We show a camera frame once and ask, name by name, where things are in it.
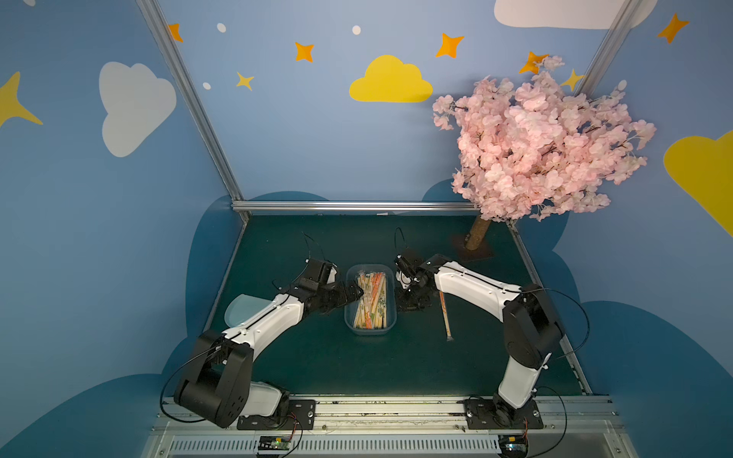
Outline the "red striped chopsticks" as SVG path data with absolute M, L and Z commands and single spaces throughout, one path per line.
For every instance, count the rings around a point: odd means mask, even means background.
M 439 300 L 441 304 L 441 310 L 442 310 L 443 321 L 444 321 L 444 326 L 445 326 L 445 331 L 446 331 L 446 336 L 447 336 L 447 342 L 453 342 L 454 337 L 452 337 L 452 330 L 450 329 L 450 319 L 449 319 L 445 294 L 443 291 L 438 291 L 438 294 L 439 294 Z

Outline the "clear plastic storage box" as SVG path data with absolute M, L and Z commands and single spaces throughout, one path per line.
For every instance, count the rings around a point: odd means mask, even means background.
M 347 271 L 363 296 L 345 307 L 345 323 L 358 336 L 385 335 L 397 322 L 395 276 L 387 265 L 357 264 Z

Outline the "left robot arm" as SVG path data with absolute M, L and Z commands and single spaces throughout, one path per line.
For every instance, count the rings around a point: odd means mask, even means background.
M 179 369 L 175 404 L 218 427 L 229 427 L 242 416 L 283 417 L 284 391 L 254 383 L 254 362 L 310 313 L 344 307 L 363 295 L 357 282 L 340 279 L 334 263 L 308 261 L 294 283 L 252 318 L 225 331 L 208 330 L 198 337 L 192 356 Z

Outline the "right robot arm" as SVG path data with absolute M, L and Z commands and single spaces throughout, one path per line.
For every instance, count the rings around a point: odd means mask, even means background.
M 397 301 L 419 309 L 440 295 L 453 295 L 503 324 L 509 355 L 491 400 L 465 401 L 470 429 L 543 429 L 534 390 L 540 373 L 565 336 L 557 309 L 536 284 L 521 287 L 490 279 L 442 255 L 423 260 L 412 250 L 395 258 Z

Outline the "chopsticks bundle in box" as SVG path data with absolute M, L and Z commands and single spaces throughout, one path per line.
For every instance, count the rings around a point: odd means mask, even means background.
M 357 284 L 363 290 L 353 327 L 377 330 L 387 327 L 387 276 L 383 272 L 360 272 Z

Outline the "pink blossom artificial tree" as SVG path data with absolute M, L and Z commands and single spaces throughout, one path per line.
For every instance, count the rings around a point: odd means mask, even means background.
M 632 118 L 624 87 L 597 98 L 568 95 L 553 76 L 562 64 L 540 56 L 519 86 L 485 77 L 470 95 L 433 103 L 434 125 L 459 130 L 452 190 L 479 212 L 460 245 L 468 259 L 482 258 L 494 221 L 593 213 L 611 203 L 603 183 L 619 185 L 647 164 L 639 150 L 657 128 Z

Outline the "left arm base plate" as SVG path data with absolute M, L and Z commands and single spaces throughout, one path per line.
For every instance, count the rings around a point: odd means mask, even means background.
M 317 403 L 313 399 L 288 399 L 270 416 L 241 416 L 238 431 L 285 431 L 297 425 L 298 431 L 312 431 Z

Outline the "aluminium rail frame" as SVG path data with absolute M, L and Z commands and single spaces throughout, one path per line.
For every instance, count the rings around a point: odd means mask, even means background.
M 144 457 L 635 457 L 607 396 L 536 397 L 529 419 L 490 427 L 475 396 L 294 397 L 299 427 L 270 431 L 194 423 L 171 406 Z

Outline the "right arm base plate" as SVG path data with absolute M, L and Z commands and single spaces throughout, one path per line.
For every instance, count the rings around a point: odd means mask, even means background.
M 544 429 L 536 401 L 513 408 L 501 399 L 470 397 L 463 401 L 466 422 L 472 431 L 479 429 Z

